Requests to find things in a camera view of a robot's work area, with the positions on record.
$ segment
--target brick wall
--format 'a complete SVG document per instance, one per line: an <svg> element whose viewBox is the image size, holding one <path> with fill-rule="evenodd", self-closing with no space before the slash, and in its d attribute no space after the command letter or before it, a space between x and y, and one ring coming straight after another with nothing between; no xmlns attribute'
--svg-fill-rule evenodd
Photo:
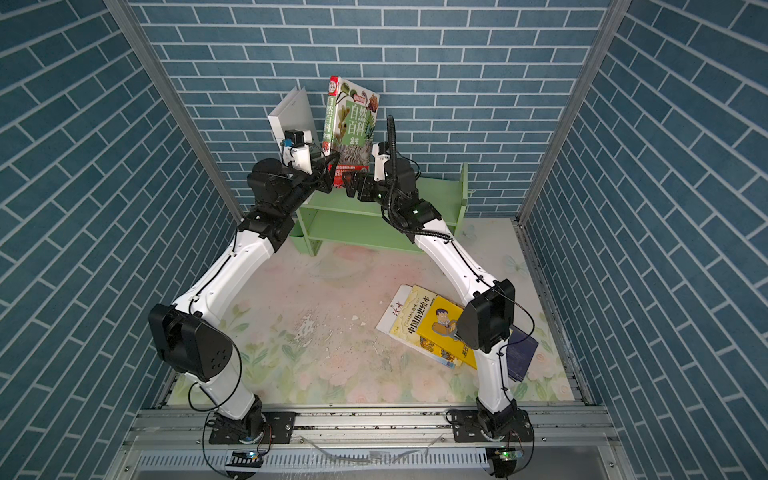
<svg viewBox="0 0 768 480"><path fill-rule="evenodd" d="M471 163L468 214L510 217L608 0L190 3L131 0L243 207L246 172L278 153L267 113L306 87L322 133L338 74L382 93L377 139L394 115L426 175Z"/></svg>
<svg viewBox="0 0 768 480"><path fill-rule="evenodd" d="M232 223L101 0L0 32L0 478L90 478L167 378L147 308Z"/></svg>
<svg viewBox="0 0 768 480"><path fill-rule="evenodd" d="M634 0L531 217L641 478L768 478L767 25Z"/></svg>

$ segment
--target cartoon man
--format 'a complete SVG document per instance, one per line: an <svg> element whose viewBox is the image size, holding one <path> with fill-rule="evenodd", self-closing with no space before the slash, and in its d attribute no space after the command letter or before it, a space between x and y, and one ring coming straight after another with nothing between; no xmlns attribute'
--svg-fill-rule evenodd
<svg viewBox="0 0 768 480"><path fill-rule="evenodd" d="M437 316L437 321L432 324L432 331L438 335L449 336L452 339L457 340L456 330L458 327L456 325L456 320L448 318L448 310L440 308L437 309L435 314Z"/></svg>

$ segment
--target yellow book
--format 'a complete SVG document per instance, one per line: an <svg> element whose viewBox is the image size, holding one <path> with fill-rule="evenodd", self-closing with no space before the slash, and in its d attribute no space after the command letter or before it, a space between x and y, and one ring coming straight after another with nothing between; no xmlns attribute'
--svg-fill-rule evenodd
<svg viewBox="0 0 768 480"><path fill-rule="evenodd" d="M460 306L449 302L440 295L435 295L432 306L429 307L416 328L416 334L422 339L422 348L430 349L424 344L431 344L430 350L436 355L441 355L441 351L444 351L465 362L473 369L477 369L475 352L456 336L458 318L462 311Z"/></svg>
<svg viewBox="0 0 768 480"><path fill-rule="evenodd" d="M420 286L401 285L376 329L451 369L462 362L416 333L436 295Z"/></svg>

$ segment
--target floor mat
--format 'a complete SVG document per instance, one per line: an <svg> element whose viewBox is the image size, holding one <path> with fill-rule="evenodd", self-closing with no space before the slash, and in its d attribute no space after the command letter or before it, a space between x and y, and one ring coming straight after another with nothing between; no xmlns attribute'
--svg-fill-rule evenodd
<svg viewBox="0 0 768 480"><path fill-rule="evenodd" d="M457 238L489 273L510 279L515 299L536 319L539 347L525 381L513 383L515 398L572 401L510 220L467 219ZM458 300L425 254L324 242L309 257L286 242L238 293L221 325L240 348L245 385L272 404L474 402L472 367L449 369L375 330L402 283ZM520 310L515 325L531 329ZM186 405L191 384L181 376L169 404ZM210 404L197 388L192 400Z"/></svg>

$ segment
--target green bookshelf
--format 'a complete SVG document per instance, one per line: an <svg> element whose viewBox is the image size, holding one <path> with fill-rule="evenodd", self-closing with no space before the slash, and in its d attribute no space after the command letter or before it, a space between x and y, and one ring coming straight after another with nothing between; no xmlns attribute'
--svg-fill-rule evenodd
<svg viewBox="0 0 768 480"><path fill-rule="evenodd" d="M467 176L468 165L463 164L461 180L419 178L416 181L421 197L435 206L452 232L461 225L467 209ZM336 188L330 194L315 192L296 215L299 221L291 230L291 240L299 252L313 257L325 240L405 252L421 251L382 220L379 204L349 198L343 188Z"/></svg>

